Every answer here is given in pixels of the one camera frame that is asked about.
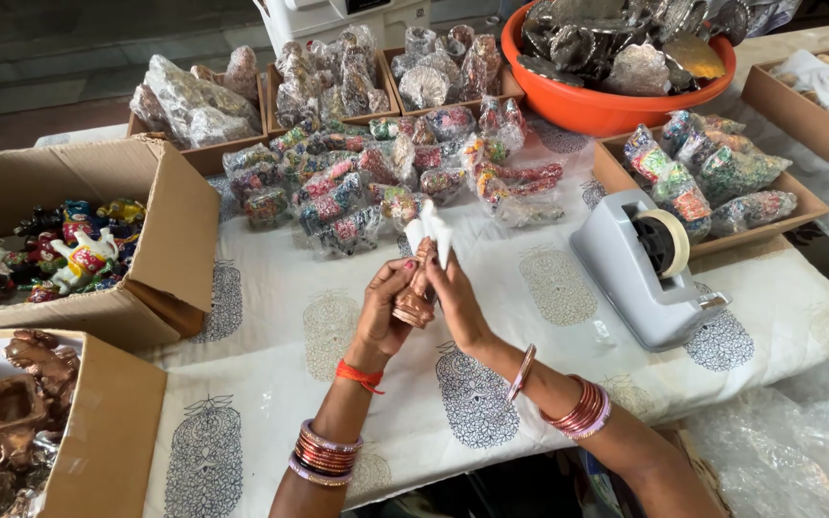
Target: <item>woman's hand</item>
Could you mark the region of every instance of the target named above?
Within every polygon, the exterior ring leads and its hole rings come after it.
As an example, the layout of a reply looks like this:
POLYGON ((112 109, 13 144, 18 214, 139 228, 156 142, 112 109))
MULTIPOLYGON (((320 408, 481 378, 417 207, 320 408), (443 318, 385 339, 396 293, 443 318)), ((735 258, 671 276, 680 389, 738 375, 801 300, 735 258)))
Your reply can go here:
POLYGON ((412 326, 392 316, 392 302, 416 269, 412 259, 389 261, 379 269, 364 292, 363 311, 344 363, 366 373, 379 372, 399 352, 412 326))
POLYGON ((440 268, 437 254, 430 254, 427 257, 427 280, 440 297, 447 326, 462 352, 469 354, 474 347, 488 344, 497 338, 482 315, 472 283, 460 268, 456 253, 450 250, 446 271, 440 268))

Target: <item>wooden tray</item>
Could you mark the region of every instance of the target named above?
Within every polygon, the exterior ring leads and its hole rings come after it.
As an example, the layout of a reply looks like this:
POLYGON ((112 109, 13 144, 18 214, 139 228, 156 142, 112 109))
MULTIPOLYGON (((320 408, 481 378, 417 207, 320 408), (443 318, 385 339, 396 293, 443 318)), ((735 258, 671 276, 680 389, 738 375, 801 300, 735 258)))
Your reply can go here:
MULTIPOLYGON (((376 51, 376 80, 377 88, 386 90, 389 96, 389 111, 381 113, 368 113, 367 115, 360 115, 358 117, 344 117, 341 122, 347 124, 366 125, 373 119, 380 117, 398 117, 399 101, 396 99, 397 95, 392 92, 391 77, 389 75, 389 66, 386 65, 386 58, 382 55, 382 51, 376 51)), ((290 128, 284 128, 277 123, 277 90, 280 89, 281 83, 284 82, 284 77, 273 66, 273 63, 267 65, 267 135, 270 138, 276 138, 283 135, 290 128)))
MULTIPOLYGON (((181 155, 190 162, 193 169, 201 173, 203 176, 213 176, 214 174, 222 174, 223 171, 223 153, 232 153, 239 151, 246 147, 254 146, 263 142, 265 145, 268 142, 267 124, 265 123, 264 114, 264 95, 261 87, 261 74, 256 75, 258 80, 258 112, 261 114, 261 135, 252 136, 251 138, 243 138, 241 140, 233 140, 224 144, 216 144, 214 146, 201 147, 199 149, 186 149, 181 151, 181 155)), ((149 128, 139 120, 132 111, 130 112, 130 122, 127 124, 127 137, 137 135, 140 133, 148 133, 149 128)))
MULTIPOLYGON (((392 77, 391 69, 389 68, 389 64, 392 63, 392 58, 405 52, 404 47, 396 47, 394 49, 386 49, 382 51, 383 55, 386 58, 386 69, 390 70, 389 72, 389 80, 392 83, 392 92, 395 93, 395 98, 399 103, 399 107, 402 109, 402 115, 412 115, 414 117, 418 117, 424 115, 425 113, 431 112, 436 110, 435 108, 425 108, 424 110, 412 110, 407 111, 405 110, 405 105, 402 103, 402 96, 399 95, 399 85, 396 84, 395 78, 392 77)), ((501 65, 501 69, 497 72, 498 78, 501 80, 501 95, 497 96, 498 100, 500 101, 501 105, 504 105, 504 101, 513 98, 517 100, 517 104, 520 104, 523 100, 523 88, 519 84, 517 84, 517 79, 514 79, 513 73, 510 72, 510 65, 506 62, 504 65, 501 65)), ((475 115, 475 119, 478 120, 480 108, 482 106, 482 100, 468 100, 466 102, 457 102, 455 104, 444 104, 445 107, 449 106, 465 106, 472 110, 473 115, 475 115)))
MULTIPOLYGON (((651 128, 656 138, 661 137, 661 126, 651 128)), ((639 189, 639 185, 633 180, 632 175, 622 166, 625 160, 623 147, 631 133, 625 135, 611 136, 598 141, 594 148, 593 174, 604 185, 608 194, 639 189)), ((746 242, 771 238, 792 230, 813 219, 821 218, 829 214, 829 206, 823 203, 807 187, 802 185, 788 171, 782 171, 778 178, 766 187, 766 190, 784 191, 798 196, 798 206, 789 215, 789 218, 780 219, 775 223, 758 227, 754 230, 747 230, 740 234, 734 234, 726 238, 709 236, 705 241, 690 247, 690 259, 700 255, 716 253, 722 250, 742 245, 746 242)))
MULTIPOLYGON (((829 55, 829 49, 814 51, 829 55)), ((769 73, 786 61, 751 66, 741 99, 795 140, 829 160, 829 112, 769 73)))

